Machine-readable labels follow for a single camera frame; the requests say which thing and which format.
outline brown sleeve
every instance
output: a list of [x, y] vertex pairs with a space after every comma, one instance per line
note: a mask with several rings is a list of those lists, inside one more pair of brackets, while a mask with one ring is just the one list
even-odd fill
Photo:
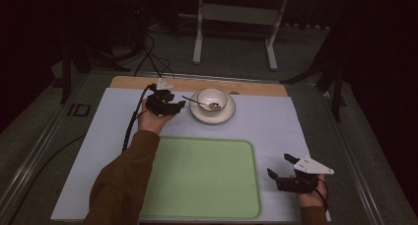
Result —
[[85, 224], [137, 224], [159, 142], [154, 132], [140, 130], [130, 147], [102, 169]]
[[301, 207], [301, 219], [303, 225], [328, 224], [323, 207]]

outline green tray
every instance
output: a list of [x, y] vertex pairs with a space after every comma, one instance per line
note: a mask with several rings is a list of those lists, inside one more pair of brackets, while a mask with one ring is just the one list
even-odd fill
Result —
[[260, 210], [250, 142], [162, 137], [141, 217], [247, 219]]

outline hand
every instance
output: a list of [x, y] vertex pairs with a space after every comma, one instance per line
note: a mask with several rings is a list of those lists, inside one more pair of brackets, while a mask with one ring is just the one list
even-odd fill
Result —
[[[316, 189], [323, 195], [323, 197], [328, 198], [328, 192], [325, 184], [323, 183], [325, 182], [325, 175], [319, 174], [317, 177], [321, 179], [322, 182], [318, 181]], [[323, 201], [315, 191], [312, 191], [311, 193], [298, 193], [297, 197], [301, 207], [323, 207]]]
[[158, 116], [149, 111], [146, 107], [147, 100], [142, 101], [141, 115], [138, 117], [138, 129], [149, 130], [156, 134], [160, 134], [164, 125], [175, 117], [175, 114]]

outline spoon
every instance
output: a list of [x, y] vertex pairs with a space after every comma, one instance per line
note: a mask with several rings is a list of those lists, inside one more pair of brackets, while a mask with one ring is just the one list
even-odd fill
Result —
[[203, 104], [203, 103], [200, 103], [200, 102], [198, 102], [198, 101], [195, 101], [195, 100], [192, 100], [192, 99], [190, 99], [190, 98], [187, 98], [187, 97], [185, 97], [185, 96], [183, 96], [183, 95], [181, 95], [181, 96], [182, 96], [184, 99], [187, 99], [187, 100], [189, 100], [189, 101], [195, 102], [196, 104], [200, 104], [200, 105], [207, 106], [207, 107], [209, 107], [209, 109], [211, 109], [211, 110], [218, 110], [218, 109], [220, 109], [220, 108], [221, 108], [221, 105], [219, 105], [218, 103]]

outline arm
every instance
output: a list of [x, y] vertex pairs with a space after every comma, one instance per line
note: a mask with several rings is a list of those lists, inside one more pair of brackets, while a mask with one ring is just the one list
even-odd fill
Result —
[[137, 224], [160, 142], [159, 134], [174, 115], [144, 112], [130, 147], [102, 169], [91, 194], [85, 224]]
[[[325, 175], [318, 175], [318, 177], [325, 182]], [[325, 185], [321, 181], [318, 183], [317, 190], [324, 197], [328, 197]], [[301, 220], [303, 225], [328, 224], [323, 201], [315, 191], [298, 194], [297, 197], [301, 205]]]

